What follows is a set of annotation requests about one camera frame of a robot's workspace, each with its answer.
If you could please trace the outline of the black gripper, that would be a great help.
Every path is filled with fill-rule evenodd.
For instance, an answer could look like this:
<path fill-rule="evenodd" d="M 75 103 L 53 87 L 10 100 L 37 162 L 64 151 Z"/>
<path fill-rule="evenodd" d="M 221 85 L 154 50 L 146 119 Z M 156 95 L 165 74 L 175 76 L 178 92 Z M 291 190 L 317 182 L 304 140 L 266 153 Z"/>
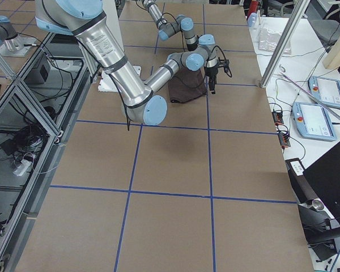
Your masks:
<path fill-rule="evenodd" d="M 216 94 L 216 75 L 218 73 L 218 59 L 208 60 L 205 65 L 206 76 L 209 77 L 209 90 L 211 94 Z"/>

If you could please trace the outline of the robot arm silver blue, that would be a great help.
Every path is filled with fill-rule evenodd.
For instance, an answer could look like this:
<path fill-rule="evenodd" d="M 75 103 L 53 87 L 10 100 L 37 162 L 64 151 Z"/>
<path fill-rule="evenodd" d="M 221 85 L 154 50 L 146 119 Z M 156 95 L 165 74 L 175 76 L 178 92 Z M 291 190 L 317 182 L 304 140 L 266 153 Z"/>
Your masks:
<path fill-rule="evenodd" d="M 186 43 L 187 50 L 195 51 L 198 46 L 198 35 L 194 30 L 192 18 L 185 15 L 173 17 L 170 22 L 165 18 L 166 12 L 161 12 L 156 1 L 141 1 L 143 9 L 145 9 L 152 17 L 157 29 L 158 35 L 162 41 L 168 40 L 177 33 L 181 33 Z"/>
<path fill-rule="evenodd" d="M 198 37 L 193 21 L 179 15 L 174 22 L 164 19 L 155 1 L 142 1 L 166 40 L 178 32 L 184 35 L 186 52 L 173 53 L 146 81 L 142 81 L 124 50 L 106 24 L 102 1 L 36 1 L 36 23 L 45 31 L 76 37 L 104 72 L 113 80 L 122 100 L 122 110 L 128 121 L 158 125 L 166 117 L 167 103 L 156 94 L 183 67 L 197 71 L 205 69 L 210 90 L 215 89 L 220 60 L 216 56 L 213 35 Z"/>

